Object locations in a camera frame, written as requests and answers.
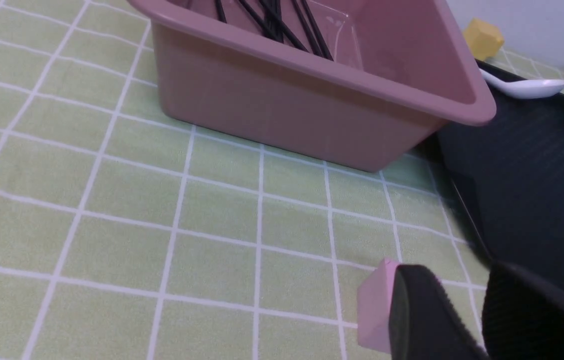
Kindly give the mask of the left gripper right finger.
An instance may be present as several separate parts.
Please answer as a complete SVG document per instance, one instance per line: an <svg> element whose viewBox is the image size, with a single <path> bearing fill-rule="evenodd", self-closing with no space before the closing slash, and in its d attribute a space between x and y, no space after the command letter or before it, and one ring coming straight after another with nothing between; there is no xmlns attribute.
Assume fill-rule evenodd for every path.
<svg viewBox="0 0 564 360"><path fill-rule="evenodd" d="M564 360L564 290L528 269L492 264L481 319L493 360Z"/></svg>

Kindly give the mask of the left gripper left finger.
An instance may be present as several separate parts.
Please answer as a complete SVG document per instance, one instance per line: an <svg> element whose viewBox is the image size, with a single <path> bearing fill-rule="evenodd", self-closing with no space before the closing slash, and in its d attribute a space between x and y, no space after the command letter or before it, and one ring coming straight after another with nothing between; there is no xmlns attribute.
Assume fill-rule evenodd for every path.
<svg viewBox="0 0 564 360"><path fill-rule="evenodd" d="M388 338L394 360L487 360L434 273L423 265L395 271Z"/></svg>

